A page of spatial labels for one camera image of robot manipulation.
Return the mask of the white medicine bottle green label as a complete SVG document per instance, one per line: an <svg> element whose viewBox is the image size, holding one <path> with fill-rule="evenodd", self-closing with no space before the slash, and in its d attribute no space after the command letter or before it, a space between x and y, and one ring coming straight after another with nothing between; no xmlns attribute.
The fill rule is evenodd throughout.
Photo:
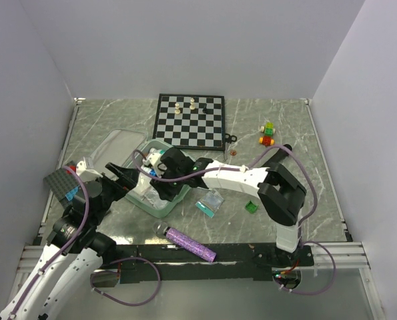
<svg viewBox="0 0 397 320"><path fill-rule="evenodd" d="M150 157L161 157L164 154L164 150L162 149L156 149L156 148L151 148L149 150L149 156Z"/></svg>

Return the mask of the blue white bandage roll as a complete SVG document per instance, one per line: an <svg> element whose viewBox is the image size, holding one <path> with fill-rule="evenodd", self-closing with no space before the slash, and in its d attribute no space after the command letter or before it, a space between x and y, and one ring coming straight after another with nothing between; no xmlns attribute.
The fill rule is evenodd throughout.
<svg viewBox="0 0 397 320"><path fill-rule="evenodd" d="M152 167L142 167L142 169L149 175L153 177L158 177L158 174L155 172L154 168Z"/></svg>

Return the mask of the white gauze pad packet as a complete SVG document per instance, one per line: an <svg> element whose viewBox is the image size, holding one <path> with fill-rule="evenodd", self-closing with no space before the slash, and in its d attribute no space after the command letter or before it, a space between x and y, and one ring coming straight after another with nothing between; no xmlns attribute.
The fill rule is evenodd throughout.
<svg viewBox="0 0 397 320"><path fill-rule="evenodd" d="M137 182L135 188L133 188L129 194L136 199L142 200L145 194L148 192L149 188L151 187L149 180L140 179Z"/></svg>

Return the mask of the black binder clip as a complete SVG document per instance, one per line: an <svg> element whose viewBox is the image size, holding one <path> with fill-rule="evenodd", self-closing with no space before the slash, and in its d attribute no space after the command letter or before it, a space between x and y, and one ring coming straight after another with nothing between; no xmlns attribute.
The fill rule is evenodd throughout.
<svg viewBox="0 0 397 320"><path fill-rule="evenodd" d="M226 143L233 143L238 140L238 137L236 135L230 135L229 133L225 134L225 141Z"/></svg>

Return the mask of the alcohol wipe sachets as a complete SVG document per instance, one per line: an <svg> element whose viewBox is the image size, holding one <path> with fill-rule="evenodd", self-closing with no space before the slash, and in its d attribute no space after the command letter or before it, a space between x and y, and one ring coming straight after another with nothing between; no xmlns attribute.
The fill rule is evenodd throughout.
<svg viewBox="0 0 397 320"><path fill-rule="evenodd" d="M158 192L154 188L149 188L145 192L144 197L149 201L152 207L157 210L163 209L168 204L168 201L160 198Z"/></svg>

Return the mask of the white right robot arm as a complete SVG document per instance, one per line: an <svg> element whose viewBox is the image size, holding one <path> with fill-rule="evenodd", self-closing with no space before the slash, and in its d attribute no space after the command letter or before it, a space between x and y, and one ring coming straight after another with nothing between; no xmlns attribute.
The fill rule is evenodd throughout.
<svg viewBox="0 0 397 320"><path fill-rule="evenodd" d="M280 163L251 168L200 157L195 161L172 147L159 158L162 174L151 185L163 200L172 201L187 185L201 189L227 189L258 198L276 224L276 258L291 265L299 257L299 216L305 187Z"/></svg>

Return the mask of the mint green medicine case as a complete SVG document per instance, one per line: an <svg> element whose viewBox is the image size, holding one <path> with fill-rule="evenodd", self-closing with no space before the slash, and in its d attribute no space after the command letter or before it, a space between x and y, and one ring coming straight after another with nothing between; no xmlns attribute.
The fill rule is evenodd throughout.
<svg viewBox="0 0 397 320"><path fill-rule="evenodd" d="M131 160L131 154L134 149L149 153L151 148L166 151L170 147L171 145L166 142L157 139L149 140L145 133L127 129L115 129L105 137L90 156L82 158L77 163L77 173L82 181L91 181L98 176L102 176L103 173L108 178L115 179L115 175L105 168L107 163L112 162L121 167L133 169L135 166ZM151 181L149 177L141 173L139 174L140 179ZM151 216L161 219L173 210L176 204L186 196L187 192L189 192L189 187L185 185L174 200L168 201L168 204L161 210L154 209L145 197L139 200L128 193L124 198Z"/></svg>

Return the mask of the grey lego baseplate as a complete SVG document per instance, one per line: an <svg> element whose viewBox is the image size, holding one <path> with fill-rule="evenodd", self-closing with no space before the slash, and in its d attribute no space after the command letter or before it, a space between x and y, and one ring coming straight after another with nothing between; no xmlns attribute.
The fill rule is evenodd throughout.
<svg viewBox="0 0 397 320"><path fill-rule="evenodd" d="M60 168L44 178L44 182L53 192L54 197L63 207L67 207L71 201L65 198L65 194L79 186L75 177L67 170Z"/></svg>

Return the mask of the cream chess pawn left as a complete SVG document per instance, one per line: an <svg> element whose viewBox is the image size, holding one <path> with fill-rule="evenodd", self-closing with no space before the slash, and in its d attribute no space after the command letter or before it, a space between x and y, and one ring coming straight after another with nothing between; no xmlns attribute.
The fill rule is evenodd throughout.
<svg viewBox="0 0 397 320"><path fill-rule="evenodd" d="M175 103L175 114L179 115L181 113L179 103Z"/></svg>

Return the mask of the cream chess pawn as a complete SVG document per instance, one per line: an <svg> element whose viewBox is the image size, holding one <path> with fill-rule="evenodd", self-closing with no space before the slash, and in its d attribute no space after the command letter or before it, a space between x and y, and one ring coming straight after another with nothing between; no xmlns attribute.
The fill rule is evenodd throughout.
<svg viewBox="0 0 397 320"><path fill-rule="evenodd" d="M175 114L179 115L181 113L179 103L175 103Z"/></svg>
<svg viewBox="0 0 397 320"><path fill-rule="evenodd" d="M189 108L190 108L192 111L196 109L196 106L195 106L195 99L194 99L194 98L191 98L191 99L190 99Z"/></svg>

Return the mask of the purple glitter microphone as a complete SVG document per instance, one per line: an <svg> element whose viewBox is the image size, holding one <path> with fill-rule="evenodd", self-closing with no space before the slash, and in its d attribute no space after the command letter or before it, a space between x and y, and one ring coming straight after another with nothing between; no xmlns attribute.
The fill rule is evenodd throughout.
<svg viewBox="0 0 397 320"><path fill-rule="evenodd" d="M156 221L153 225L153 230L159 237L165 237L172 243L184 248L209 263L213 263L216 259L216 252L183 234L176 228L170 227L165 221Z"/></svg>

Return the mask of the green plastic clip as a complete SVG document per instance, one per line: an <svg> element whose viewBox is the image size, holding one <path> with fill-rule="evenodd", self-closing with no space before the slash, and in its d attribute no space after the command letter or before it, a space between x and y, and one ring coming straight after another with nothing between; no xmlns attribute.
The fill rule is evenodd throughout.
<svg viewBox="0 0 397 320"><path fill-rule="evenodd" d="M254 214L258 210L258 205L253 203L252 201L248 201L246 203L245 209L248 213Z"/></svg>

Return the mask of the colourful toy block car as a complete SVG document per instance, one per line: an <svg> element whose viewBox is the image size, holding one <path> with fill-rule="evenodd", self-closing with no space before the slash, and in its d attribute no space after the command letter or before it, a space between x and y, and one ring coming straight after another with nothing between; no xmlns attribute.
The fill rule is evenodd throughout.
<svg viewBox="0 0 397 320"><path fill-rule="evenodd" d="M260 133L262 136L259 139L259 144L269 147L275 144L274 134L276 130L272 122L267 122L265 125L260 127Z"/></svg>

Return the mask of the black tube orange cap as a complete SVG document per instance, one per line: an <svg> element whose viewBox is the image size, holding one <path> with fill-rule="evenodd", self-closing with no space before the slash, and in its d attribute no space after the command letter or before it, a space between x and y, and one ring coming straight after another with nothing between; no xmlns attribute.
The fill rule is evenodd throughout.
<svg viewBox="0 0 397 320"><path fill-rule="evenodd" d="M292 151L292 146L290 144L283 145L286 149ZM286 152L284 149L278 149L277 152L270 158L271 162L280 163L285 158L289 157L289 153Z"/></svg>

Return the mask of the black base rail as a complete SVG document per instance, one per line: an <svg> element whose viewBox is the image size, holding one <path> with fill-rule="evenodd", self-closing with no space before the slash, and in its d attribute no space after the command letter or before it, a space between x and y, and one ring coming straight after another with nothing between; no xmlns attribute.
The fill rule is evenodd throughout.
<svg viewBox="0 0 397 320"><path fill-rule="evenodd" d="M216 254L212 262L173 244L117 245L107 236L99 235L91 256L77 256L68 269L88 273L95 269L118 271L120 282L128 284L158 279L271 281L274 271L314 266L308 245L293 253L278 249L274 243L210 243L206 247Z"/></svg>

